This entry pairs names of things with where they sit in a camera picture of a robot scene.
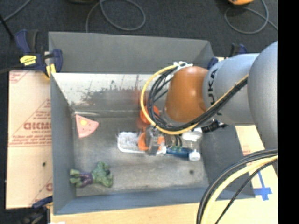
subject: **blue clamp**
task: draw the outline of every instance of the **blue clamp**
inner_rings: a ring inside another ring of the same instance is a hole
[[[26,29],[23,29],[14,36],[17,47],[23,53],[23,57],[20,61],[21,64],[23,64],[23,69],[41,70],[46,75],[50,76],[49,65],[45,63],[45,60],[52,58],[53,62],[51,62],[51,70],[54,69],[55,72],[59,72],[63,64],[62,51],[60,49],[54,49],[48,55],[36,53],[35,41],[37,33],[37,30],[27,31]]]

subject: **green plush toy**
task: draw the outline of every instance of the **green plush toy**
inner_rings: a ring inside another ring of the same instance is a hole
[[[98,162],[94,170],[89,172],[80,172],[76,169],[70,170],[71,183],[77,188],[83,188],[88,184],[97,183],[110,188],[113,185],[113,175],[110,174],[109,166],[105,162]]]

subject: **white object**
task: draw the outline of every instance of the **white object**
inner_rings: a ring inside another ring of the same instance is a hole
[[[196,142],[202,137],[202,130],[200,127],[194,129],[194,131],[188,131],[183,133],[182,138],[187,141]]]
[[[190,161],[198,161],[200,160],[200,153],[196,150],[193,152],[189,153],[189,160]]]

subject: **blue tape mark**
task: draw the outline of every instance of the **blue tape mark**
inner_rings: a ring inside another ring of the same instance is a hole
[[[263,201],[267,201],[267,200],[269,200],[268,195],[272,194],[271,188],[266,188],[265,187],[261,172],[258,172],[257,174],[258,174],[258,177],[260,178],[260,182],[262,184],[262,187],[253,189],[253,191],[254,191],[255,195],[261,195]]]

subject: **yellow label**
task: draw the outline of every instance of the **yellow label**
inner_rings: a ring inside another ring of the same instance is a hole
[[[25,66],[34,64],[36,62],[36,56],[25,55],[20,59],[20,62]]]

